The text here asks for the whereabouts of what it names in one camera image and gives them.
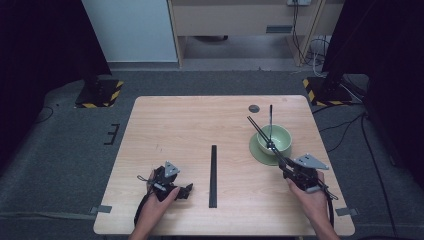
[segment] cabinet door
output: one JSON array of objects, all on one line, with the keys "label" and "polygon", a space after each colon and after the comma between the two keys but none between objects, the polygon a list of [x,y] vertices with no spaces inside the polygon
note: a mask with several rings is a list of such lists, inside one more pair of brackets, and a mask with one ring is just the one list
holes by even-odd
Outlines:
[{"label": "cabinet door", "polygon": [[176,62],[166,0],[83,0],[108,62]]}]

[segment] black clamp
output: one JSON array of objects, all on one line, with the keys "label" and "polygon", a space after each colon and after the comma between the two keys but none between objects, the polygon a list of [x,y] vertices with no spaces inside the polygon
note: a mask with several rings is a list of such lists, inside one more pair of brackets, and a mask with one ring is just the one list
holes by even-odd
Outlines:
[{"label": "black clamp", "polygon": [[[143,199],[138,205],[137,212],[134,216],[134,225],[137,224],[141,209],[143,208],[144,204],[147,202],[147,199],[149,199],[149,196],[152,193],[154,193],[158,200],[162,202],[166,197],[168,197],[169,193],[177,187],[174,185],[173,182],[177,178],[179,172],[180,170],[177,167],[172,165],[172,163],[170,163],[169,161],[166,161],[165,167],[160,166],[159,168],[154,170],[153,179],[147,180],[141,176],[137,176],[138,179],[148,182],[150,184],[150,187],[146,195],[144,195]],[[178,192],[178,195],[175,200],[187,199],[192,189],[193,183],[187,185],[185,188],[180,187],[180,191]]]}]

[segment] black strip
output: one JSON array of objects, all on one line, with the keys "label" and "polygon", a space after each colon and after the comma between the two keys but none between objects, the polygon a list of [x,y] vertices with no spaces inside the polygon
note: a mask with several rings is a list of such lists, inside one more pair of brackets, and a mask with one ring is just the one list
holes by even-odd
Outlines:
[{"label": "black strip", "polygon": [[216,145],[212,145],[211,154],[211,181],[209,187],[209,208],[217,208],[216,186]]},{"label": "black strip", "polygon": [[111,125],[115,127],[115,131],[114,132],[108,132],[107,134],[112,135],[112,140],[108,143],[103,143],[104,145],[113,145],[113,143],[115,142],[116,135],[118,134],[120,124],[111,124]]}]

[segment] hand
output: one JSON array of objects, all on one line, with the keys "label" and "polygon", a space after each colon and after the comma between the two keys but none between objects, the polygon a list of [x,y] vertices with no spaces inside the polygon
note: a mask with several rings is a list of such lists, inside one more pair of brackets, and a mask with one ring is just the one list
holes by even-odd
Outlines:
[{"label": "hand", "polygon": [[[324,182],[324,174],[317,171],[318,178]],[[307,193],[287,178],[290,190],[302,204],[303,212],[312,224],[318,239],[339,239],[330,224],[327,213],[327,197],[323,191]]]},{"label": "hand", "polygon": [[[152,179],[154,176],[154,171],[150,174],[149,179]],[[156,197],[156,194],[153,192],[150,194],[147,202],[144,204],[141,209],[140,216],[135,226],[134,231],[131,233],[129,239],[131,240],[145,240],[149,237],[150,232],[165,214],[169,206],[171,206],[174,199],[177,197],[180,188],[174,188],[162,202]]]},{"label": "hand", "polygon": [[[318,178],[324,182],[324,174],[317,171]],[[303,211],[309,219],[327,219],[327,197],[323,191],[307,193],[300,190],[296,184],[289,178],[286,178],[290,190],[294,193],[297,199],[302,203]]]}]

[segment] wooden table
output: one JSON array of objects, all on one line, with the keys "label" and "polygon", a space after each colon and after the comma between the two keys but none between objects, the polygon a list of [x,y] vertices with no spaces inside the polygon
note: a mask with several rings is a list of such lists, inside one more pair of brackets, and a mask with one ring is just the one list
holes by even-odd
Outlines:
[{"label": "wooden table", "polygon": [[[250,105],[260,107],[258,113]],[[248,121],[273,123],[292,134],[292,158],[311,153],[330,166],[324,171],[330,191],[339,197],[334,208],[346,207],[308,102],[303,96],[139,97],[116,158],[98,213],[98,234],[130,234],[133,217],[146,193],[148,177],[166,160],[181,172],[175,184],[194,184],[187,200],[177,200],[154,229],[154,235],[306,236],[314,231],[288,189],[277,166],[258,162],[249,141],[256,130]],[[217,145],[218,207],[209,208],[211,146]],[[335,214],[339,235],[352,235],[350,216]]]}]

